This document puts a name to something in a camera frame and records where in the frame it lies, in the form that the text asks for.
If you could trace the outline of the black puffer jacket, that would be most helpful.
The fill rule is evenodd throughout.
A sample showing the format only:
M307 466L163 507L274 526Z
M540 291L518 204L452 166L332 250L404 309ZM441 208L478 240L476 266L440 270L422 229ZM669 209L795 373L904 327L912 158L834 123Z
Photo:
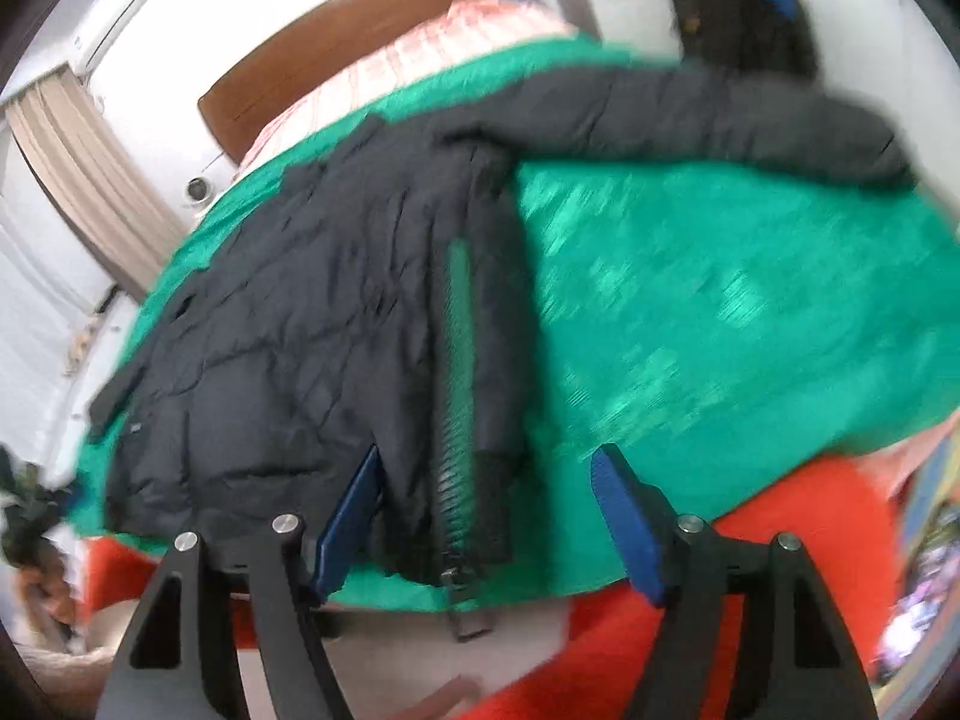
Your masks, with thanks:
M529 451L524 160L731 161L884 188L911 174L880 115L711 70L573 65L370 115L285 172L91 403L89 435L114 445L104 528L228 543L295 514L319 533L377 457L359 543L459 613L509 557Z

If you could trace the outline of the wooden headboard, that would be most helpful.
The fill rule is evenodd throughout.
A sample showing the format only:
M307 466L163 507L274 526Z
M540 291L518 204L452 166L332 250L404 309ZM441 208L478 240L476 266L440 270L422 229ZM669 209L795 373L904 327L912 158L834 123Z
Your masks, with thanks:
M327 0L242 57L197 101L208 132L240 163L268 122L339 71L455 0Z

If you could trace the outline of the white round fan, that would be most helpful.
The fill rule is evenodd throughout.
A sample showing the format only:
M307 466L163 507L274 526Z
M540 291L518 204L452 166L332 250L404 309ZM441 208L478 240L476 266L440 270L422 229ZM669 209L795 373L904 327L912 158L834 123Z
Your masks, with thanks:
M185 184L185 201L195 208L208 205L216 196L217 188L206 176L192 177Z

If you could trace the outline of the orange garment of operator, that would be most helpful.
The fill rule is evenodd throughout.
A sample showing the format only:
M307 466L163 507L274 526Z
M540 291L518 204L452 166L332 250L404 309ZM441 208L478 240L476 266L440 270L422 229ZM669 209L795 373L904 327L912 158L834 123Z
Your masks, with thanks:
M312 550L302 547L304 528L291 514L226 548L181 533L128 624L99 715L244 717L228 608L229 585L242 580L278 717L347 717L309 608L347 577L381 486L381 461L368 455ZM652 644L633 655L636 629L615 624L598 649L571 645L509 697L490 700L491 717L698 717L711 692L727 600L742 605L729 717L874 717L850 631L799 536L752 543L721 535L703 518L675 512L613 445L594 452L590 487L631 587L661 612Z

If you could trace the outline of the white air conditioner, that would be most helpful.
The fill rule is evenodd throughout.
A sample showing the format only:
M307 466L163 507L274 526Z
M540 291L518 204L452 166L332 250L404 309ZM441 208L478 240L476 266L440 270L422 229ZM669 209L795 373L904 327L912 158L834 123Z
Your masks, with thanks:
M67 64L78 78L91 75L148 0L94 0L75 29Z

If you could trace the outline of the black and blue hanging coat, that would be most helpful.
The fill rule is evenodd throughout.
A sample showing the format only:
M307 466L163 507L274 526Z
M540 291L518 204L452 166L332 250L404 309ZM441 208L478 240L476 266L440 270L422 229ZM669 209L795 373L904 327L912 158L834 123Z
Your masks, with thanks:
M683 57L736 75L818 76L811 23L800 0L674 0Z

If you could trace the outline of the beige curtain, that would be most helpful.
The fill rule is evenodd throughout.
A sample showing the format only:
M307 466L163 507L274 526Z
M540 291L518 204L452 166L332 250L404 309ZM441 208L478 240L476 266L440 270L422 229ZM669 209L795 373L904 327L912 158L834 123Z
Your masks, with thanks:
M60 68L5 107L34 177L86 249L143 301L187 234L128 154L80 78Z

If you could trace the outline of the pink plaid bed sheet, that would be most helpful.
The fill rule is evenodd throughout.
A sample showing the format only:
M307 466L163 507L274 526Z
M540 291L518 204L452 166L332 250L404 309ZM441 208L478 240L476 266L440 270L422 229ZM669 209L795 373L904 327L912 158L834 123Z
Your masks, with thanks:
M455 0L444 15L356 60L274 115L238 172L254 171L302 138L428 76L508 47L576 34L555 11L530 0Z

